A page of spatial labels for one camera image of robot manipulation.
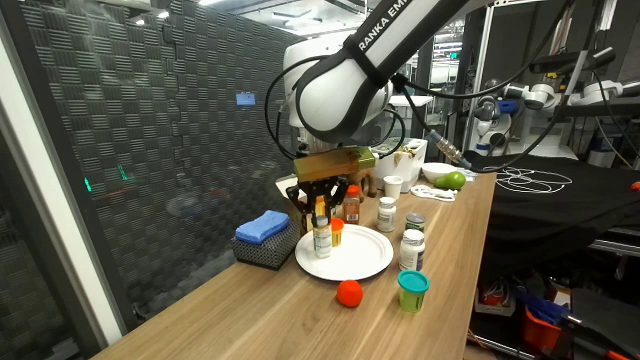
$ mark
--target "orange cap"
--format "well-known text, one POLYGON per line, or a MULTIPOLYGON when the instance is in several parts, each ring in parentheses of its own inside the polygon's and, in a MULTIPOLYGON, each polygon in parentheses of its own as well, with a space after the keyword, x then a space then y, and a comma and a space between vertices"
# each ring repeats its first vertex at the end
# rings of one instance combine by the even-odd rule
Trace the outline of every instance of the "orange cap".
POLYGON ((339 218, 331 218, 331 231, 332 232, 337 232, 337 231, 342 231, 342 228, 344 228, 344 221, 342 221, 342 219, 339 218))
POLYGON ((347 188, 347 197, 359 197, 360 196, 360 188, 358 185, 349 185, 347 188))

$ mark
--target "foam ball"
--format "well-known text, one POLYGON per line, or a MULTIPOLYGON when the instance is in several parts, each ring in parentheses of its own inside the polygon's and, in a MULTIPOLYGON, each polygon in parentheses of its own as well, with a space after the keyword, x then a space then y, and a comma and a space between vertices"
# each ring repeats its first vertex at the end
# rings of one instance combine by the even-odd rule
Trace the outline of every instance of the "foam ball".
POLYGON ((347 307, 356 307, 362 301, 362 288, 355 280, 345 280, 338 285, 338 301, 347 307))

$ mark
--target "pill bottle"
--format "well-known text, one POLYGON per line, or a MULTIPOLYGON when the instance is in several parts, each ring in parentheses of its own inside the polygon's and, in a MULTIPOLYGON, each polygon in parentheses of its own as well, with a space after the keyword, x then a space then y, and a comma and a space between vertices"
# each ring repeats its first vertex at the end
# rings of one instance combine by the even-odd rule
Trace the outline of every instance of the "pill bottle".
POLYGON ((349 185, 347 195, 344 198, 344 222, 358 225, 360 221, 360 188, 357 185, 349 185))
POLYGON ((406 215, 406 225, 404 229, 416 229, 424 232, 424 216, 418 213, 409 213, 406 215))
POLYGON ((389 233, 396 230, 396 200, 384 196, 378 205, 378 230, 389 233))
POLYGON ((424 233, 420 230, 405 230, 400 243, 400 270, 422 270, 424 258, 424 233))
POLYGON ((318 226, 314 227, 314 250, 316 256, 324 259, 331 256, 332 234, 329 219, 322 215, 316 218, 318 226))

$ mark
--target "white bowl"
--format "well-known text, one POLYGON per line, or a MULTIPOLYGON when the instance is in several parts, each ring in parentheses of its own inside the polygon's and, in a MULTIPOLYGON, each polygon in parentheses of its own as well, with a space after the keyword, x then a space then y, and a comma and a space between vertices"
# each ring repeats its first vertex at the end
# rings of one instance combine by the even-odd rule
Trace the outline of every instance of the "white bowl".
POLYGON ((424 163, 422 164, 422 173, 427 180, 433 184, 439 177, 456 171, 456 167, 445 163, 424 163))

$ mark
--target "black tablecloth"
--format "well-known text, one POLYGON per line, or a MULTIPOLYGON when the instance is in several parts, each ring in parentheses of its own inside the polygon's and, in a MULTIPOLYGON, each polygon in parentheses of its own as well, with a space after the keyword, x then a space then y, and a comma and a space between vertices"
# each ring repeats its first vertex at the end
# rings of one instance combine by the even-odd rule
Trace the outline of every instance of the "black tablecloth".
MULTIPOLYGON (((513 156, 467 152, 465 157, 474 167, 483 168, 501 165, 513 156)), ((587 247, 612 227, 640 226, 640 193, 630 191, 631 184, 640 181, 640 172, 539 156, 524 156, 512 166, 561 174, 572 184, 546 194, 496 185, 481 267, 484 280, 587 247)), ((557 179, 543 174, 534 177, 557 179)))

